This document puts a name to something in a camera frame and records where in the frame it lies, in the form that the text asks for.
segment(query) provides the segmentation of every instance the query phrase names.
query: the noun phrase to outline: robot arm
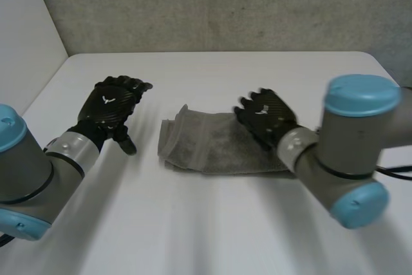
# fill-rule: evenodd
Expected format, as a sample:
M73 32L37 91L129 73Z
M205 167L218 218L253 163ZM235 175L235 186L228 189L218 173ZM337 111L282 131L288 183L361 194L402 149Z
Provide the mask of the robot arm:
M40 239L95 164L105 140L112 138L134 155L124 122L151 88L129 77L108 77L96 84L77 125L45 152L24 120L11 107L0 106L0 231Z
M373 178L382 149L412 144L412 91L372 75L331 81L318 135L270 90L241 99L238 120L296 174L344 227L375 221L389 194Z

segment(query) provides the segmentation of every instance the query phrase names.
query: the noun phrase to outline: gray towel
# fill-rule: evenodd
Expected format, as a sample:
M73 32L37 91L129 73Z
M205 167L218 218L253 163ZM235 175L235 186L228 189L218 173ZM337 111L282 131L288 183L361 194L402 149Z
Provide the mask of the gray towel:
M263 151L235 114L191 111L187 105L174 121L162 121L158 155L166 166L213 175L287 171L275 151Z

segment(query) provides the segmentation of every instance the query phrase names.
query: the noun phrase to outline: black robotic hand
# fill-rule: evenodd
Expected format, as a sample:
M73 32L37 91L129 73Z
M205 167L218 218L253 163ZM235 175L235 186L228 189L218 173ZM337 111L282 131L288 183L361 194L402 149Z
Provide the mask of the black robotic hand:
M143 93L152 87L150 83L124 75L108 77L95 85L79 113L78 124L69 131L86 135L99 149L105 140L112 138L125 153L134 155L136 146L127 134L124 123Z
M264 150L276 147L283 135L299 127L295 113L273 90L261 88L259 93L250 93L250 98L240 98L244 108L235 106L234 112Z

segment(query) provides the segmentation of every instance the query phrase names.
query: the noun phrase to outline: blue joint cover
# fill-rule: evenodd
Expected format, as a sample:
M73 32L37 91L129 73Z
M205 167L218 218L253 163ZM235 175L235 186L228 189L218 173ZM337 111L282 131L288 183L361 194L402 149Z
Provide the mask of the blue joint cover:
M343 227L356 229L377 220L389 204L389 193L379 182L368 183L338 199L330 214Z
M345 117L367 117L394 109L401 97L400 88L384 77L342 75L330 81L324 107Z
M15 238L40 240L51 226L43 220L8 209L0 209L0 231Z
M0 153L19 143L27 132L26 122L6 104L0 104Z

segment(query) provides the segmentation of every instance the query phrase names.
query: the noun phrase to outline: gray wall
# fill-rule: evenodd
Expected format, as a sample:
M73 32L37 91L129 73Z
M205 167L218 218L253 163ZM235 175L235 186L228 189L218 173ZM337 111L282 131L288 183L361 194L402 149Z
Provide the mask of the gray wall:
M412 0L45 0L70 55L371 53L412 85Z

